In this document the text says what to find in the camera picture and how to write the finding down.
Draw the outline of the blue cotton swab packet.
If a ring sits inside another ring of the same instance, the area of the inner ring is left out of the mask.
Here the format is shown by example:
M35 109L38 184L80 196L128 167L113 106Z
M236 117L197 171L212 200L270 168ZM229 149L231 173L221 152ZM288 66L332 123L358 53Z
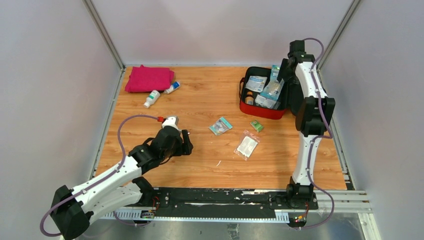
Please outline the blue cotton swab packet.
M269 76L269 82L260 93L261 96L273 101L278 100L285 83L282 78L278 78L279 72L280 67L277 65L273 65Z

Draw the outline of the white blue paper packet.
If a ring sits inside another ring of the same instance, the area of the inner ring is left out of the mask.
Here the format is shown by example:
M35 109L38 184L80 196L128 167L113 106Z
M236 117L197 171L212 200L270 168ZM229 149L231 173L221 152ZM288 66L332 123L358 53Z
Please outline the white blue paper packet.
M265 88L267 79L268 78L266 76L251 75L245 84L245 88L250 91L260 93Z

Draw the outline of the black red medicine case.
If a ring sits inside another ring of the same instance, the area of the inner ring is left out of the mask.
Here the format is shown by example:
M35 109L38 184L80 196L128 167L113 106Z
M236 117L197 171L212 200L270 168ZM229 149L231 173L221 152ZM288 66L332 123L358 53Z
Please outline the black red medicine case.
M261 76L261 77L267 77L267 81L265 86L270 81L270 74L271 74L272 68L265 68L265 67L258 67L258 66L251 66L248 67L245 73L245 76L240 80L239 83L239 108L240 110L248 115L253 115L256 117L262 117L266 119L272 119L272 120L279 120L283 117L286 110L295 109L294 105L294 92L296 88L292 83L284 82L284 85L282 87L281 93L278 98L278 102L280 102L280 105L278 109L269 109L264 108L255 105L255 101L253 105L248 105L245 103L245 97L247 92L253 93L253 98L255 99L257 95L259 95L261 92L254 92L251 90L248 90L245 88L246 83L250 76Z

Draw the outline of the clear bag small sachets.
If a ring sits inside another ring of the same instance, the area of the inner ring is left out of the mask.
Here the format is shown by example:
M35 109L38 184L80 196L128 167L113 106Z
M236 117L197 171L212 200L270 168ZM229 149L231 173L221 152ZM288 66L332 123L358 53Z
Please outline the clear bag small sachets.
M257 95L254 99L254 104L256 106L267 108L267 109L273 109L276 110L280 106L280 102L272 99L268 99L262 95Z

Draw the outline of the teal edged small packet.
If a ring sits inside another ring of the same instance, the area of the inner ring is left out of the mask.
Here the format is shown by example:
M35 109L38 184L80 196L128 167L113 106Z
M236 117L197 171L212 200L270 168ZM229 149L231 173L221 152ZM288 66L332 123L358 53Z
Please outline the teal edged small packet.
M209 130L213 132L215 136L220 136L223 133L231 130L233 125L225 117L220 117L214 124L208 127Z

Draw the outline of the brown medicine bottle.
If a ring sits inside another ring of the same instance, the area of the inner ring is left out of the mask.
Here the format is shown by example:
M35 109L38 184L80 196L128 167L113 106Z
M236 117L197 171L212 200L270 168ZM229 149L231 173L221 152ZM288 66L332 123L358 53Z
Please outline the brown medicine bottle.
M254 97L253 97L253 93L251 91L248 91L246 93L246 97L244 99L244 103L247 105L253 105L254 104Z

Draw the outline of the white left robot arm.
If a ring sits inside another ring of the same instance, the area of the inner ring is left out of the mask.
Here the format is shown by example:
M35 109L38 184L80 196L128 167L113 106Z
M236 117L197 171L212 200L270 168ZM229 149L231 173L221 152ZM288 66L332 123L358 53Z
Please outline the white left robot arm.
M193 148L188 130L164 126L155 137L135 146L123 160L97 177L72 188L59 187L48 215L59 234L73 240L114 210L135 203L149 206L153 193L143 174L169 158L190 155Z

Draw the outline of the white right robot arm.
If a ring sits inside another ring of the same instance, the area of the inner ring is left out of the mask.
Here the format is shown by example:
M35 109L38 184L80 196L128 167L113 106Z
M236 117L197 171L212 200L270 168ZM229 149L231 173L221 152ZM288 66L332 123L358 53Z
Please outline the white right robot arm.
M294 114L300 139L296 167L285 195L286 204L292 209L313 199L318 147L323 138L332 137L330 123L336 101L328 96L320 82L318 60L306 52L304 39L294 40L277 75L277 80L283 83L283 106Z

